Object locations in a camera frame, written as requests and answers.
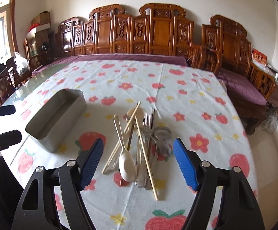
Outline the stacked cardboard boxes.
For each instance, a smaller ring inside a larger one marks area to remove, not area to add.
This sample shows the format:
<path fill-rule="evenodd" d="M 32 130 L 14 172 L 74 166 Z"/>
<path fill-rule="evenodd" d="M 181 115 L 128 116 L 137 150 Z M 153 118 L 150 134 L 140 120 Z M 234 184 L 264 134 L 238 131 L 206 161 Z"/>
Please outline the stacked cardboard boxes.
<path fill-rule="evenodd" d="M 49 29 L 51 27 L 51 14 L 43 11 L 32 19 L 24 41 L 26 57 L 31 58 L 45 52 L 44 46 L 49 45 Z"/>

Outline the plastic bag on floor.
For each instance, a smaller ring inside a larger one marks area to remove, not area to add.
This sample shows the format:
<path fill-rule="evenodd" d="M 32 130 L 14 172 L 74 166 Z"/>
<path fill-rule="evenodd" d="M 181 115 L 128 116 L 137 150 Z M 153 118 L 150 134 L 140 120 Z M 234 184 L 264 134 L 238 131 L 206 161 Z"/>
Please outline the plastic bag on floor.
<path fill-rule="evenodd" d="M 275 107 L 269 107 L 266 110 L 265 118 L 259 128 L 268 133 L 273 133 L 278 126 L 278 112 Z"/>

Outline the rectangular metal tin container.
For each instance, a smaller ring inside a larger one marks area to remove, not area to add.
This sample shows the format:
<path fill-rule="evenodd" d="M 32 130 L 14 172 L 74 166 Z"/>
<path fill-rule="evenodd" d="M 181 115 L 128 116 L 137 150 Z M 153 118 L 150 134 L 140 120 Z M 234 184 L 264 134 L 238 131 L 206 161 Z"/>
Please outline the rectangular metal tin container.
<path fill-rule="evenodd" d="M 58 91 L 28 122 L 25 131 L 46 151 L 53 153 L 86 110 L 81 90 Z"/>

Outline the cream plastic ladle spoon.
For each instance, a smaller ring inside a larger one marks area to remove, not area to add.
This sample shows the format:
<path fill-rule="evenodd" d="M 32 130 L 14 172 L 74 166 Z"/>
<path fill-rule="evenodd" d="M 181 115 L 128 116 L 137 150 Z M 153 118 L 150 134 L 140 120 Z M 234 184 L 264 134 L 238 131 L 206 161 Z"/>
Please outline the cream plastic ladle spoon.
<path fill-rule="evenodd" d="M 142 123 L 146 112 L 142 108 L 138 108 L 136 112 L 136 116 L 138 118 L 138 122 Z M 121 146 L 119 147 L 116 155 L 114 156 L 113 160 L 109 164 L 109 170 L 115 170 L 116 166 L 118 165 L 118 159 L 121 152 Z"/>

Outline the strawberry flower print tablecloth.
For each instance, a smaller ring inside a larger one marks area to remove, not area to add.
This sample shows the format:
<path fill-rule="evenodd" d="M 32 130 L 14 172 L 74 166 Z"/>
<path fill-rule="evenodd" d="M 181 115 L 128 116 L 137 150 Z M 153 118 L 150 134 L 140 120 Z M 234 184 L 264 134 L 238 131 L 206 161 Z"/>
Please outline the strawberry flower print tablecloth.
<path fill-rule="evenodd" d="M 24 141 L 9 165 L 21 185 L 39 165 L 59 167 L 103 140 L 81 192 L 97 229 L 182 227 L 196 191 L 173 154 L 176 138 L 215 167 L 239 167 L 257 191 L 247 135 L 212 73 L 159 62 L 76 61 L 43 75 L 16 109 Z"/>

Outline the wooden chair at left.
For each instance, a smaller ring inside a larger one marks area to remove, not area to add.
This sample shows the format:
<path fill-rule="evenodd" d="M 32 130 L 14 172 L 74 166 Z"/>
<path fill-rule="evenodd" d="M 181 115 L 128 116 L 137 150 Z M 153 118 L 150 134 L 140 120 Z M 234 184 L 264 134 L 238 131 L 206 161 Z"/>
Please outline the wooden chair at left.
<path fill-rule="evenodd" d="M 9 58 L 6 64 L 0 64 L 0 105 L 31 77 L 29 66 L 24 68 L 23 74 L 16 70 L 17 67 L 14 57 Z"/>

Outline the stainless steel fork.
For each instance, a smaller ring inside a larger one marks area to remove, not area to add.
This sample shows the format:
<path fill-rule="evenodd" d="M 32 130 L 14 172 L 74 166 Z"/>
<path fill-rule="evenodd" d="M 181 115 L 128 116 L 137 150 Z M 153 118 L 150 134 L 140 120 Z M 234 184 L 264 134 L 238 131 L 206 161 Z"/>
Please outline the stainless steel fork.
<path fill-rule="evenodd" d="M 150 135 L 148 133 L 145 133 L 145 131 L 151 130 L 151 124 L 149 122 L 149 114 L 145 114 L 143 122 L 140 124 L 140 128 L 142 131 L 142 137 L 143 137 L 143 142 L 146 150 L 146 154 L 149 160 L 149 144 L 150 144 Z M 146 169 L 146 163 L 144 160 L 141 144 L 140 144 L 140 156 L 141 156 L 141 163 L 140 166 L 138 167 L 138 175 L 136 178 L 136 186 L 139 188 L 145 188 L 146 190 L 151 189 L 151 182 L 150 178 Z"/>

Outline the carved wooden sofa bench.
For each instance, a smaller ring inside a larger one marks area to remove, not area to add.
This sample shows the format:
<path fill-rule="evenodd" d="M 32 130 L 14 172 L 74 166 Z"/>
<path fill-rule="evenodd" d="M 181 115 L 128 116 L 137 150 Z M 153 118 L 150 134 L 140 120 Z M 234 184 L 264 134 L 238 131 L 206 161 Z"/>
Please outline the carved wooden sofa bench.
<path fill-rule="evenodd" d="M 189 67 L 201 69 L 203 46 L 192 42 L 194 22 L 179 5 L 148 3 L 139 15 L 126 14 L 120 4 L 98 7 L 89 19 L 72 17 L 61 22 L 54 39 L 57 59 L 96 54 L 136 54 L 183 57 Z"/>

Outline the stainless steel spoon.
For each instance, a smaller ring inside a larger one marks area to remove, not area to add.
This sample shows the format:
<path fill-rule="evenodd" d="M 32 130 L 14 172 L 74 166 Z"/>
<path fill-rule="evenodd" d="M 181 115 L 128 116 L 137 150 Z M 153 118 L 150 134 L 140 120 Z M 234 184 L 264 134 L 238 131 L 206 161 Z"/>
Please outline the stainless steel spoon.
<path fill-rule="evenodd" d="M 165 126 L 158 126 L 154 129 L 154 136 L 157 140 L 165 140 L 171 138 L 171 130 Z"/>
<path fill-rule="evenodd" d="M 171 155 L 171 148 L 169 145 L 170 137 L 157 138 L 157 148 L 160 155 L 169 157 Z"/>

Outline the dark brown wooden chopstick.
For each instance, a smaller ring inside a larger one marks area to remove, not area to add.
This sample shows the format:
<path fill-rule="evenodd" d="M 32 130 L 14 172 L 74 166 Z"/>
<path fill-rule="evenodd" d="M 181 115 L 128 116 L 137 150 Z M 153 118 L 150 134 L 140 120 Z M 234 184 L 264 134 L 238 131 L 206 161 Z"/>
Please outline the dark brown wooden chopstick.
<path fill-rule="evenodd" d="M 128 138 L 128 142 L 127 142 L 127 151 L 128 152 L 130 151 L 130 147 L 131 147 L 133 131 L 134 131 L 134 125 L 131 126 L 131 129 L 130 129 L 130 132 L 129 132 L 129 138 Z"/>

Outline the light bamboo chopstick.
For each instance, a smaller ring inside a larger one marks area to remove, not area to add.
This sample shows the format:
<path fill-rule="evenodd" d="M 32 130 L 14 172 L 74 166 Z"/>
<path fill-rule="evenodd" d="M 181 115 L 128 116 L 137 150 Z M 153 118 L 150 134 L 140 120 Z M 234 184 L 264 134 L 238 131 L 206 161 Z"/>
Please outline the light bamboo chopstick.
<path fill-rule="evenodd" d="M 129 119 L 128 123 L 126 124 L 126 126 L 125 126 L 125 128 L 124 128 L 124 130 L 122 132 L 122 139 L 127 134 L 127 132 L 129 131 L 129 127 L 130 127 L 130 125 L 131 125 L 131 123 L 132 123 L 132 121 L 133 121 L 133 119 L 134 119 L 134 117 L 136 115 L 136 112 L 137 112 L 138 108 L 140 107 L 140 105 L 141 105 L 141 101 L 138 101 L 136 107 L 133 110 L 133 113 L 130 116 L 130 119 Z M 104 168 L 102 169 L 102 174 L 105 174 L 107 172 L 107 170 L 109 170 L 109 164 L 111 163 L 111 161 L 113 160 L 114 156 L 116 155 L 120 145 L 121 145 L 121 141 L 120 141 L 120 139 L 118 139 L 118 142 L 116 143 L 115 147 L 113 148 L 111 154 L 109 155 L 109 158 L 107 159 L 107 161 L 106 161 L 106 163 L 104 165 Z"/>
<path fill-rule="evenodd" d="M 143 137 L 142 137 L 142 131 L 141 131 L 140 125 L 138 123 L 137 116 L 135 116 L 135 123 L 136 123 L 136 127 L 137 127 L 137 130 L 138 130 L 138 136 L 139 136 L 139 141 L 140 141 L 140 144 L 141 144 L 144 160 L 145 160 L 145 163 L 146 163 L 146 169 L 147 169 L 147 172 L 148 172 L 148 175 L 149 175 L 149 178 L 150 178 L 150 182 L 151 182 L 151 186 L 152 186 L 152 189 L 153 189 L 154 198 L 155 198 L 156 201 L 158 201 L 158 199 L 159 199 L 158 198 L 158 193 L 157 193 L 157 190 L 156 190 L 156 186 L 155 186 L 151 166 L 149 164 L 149 160 L 148 160 L 148 157 L 147 157 L 147 154 L 146 154 L 146 150 L 145 150 L 145 146 L 144 146 L 144 142 L 143 142 Z"/>

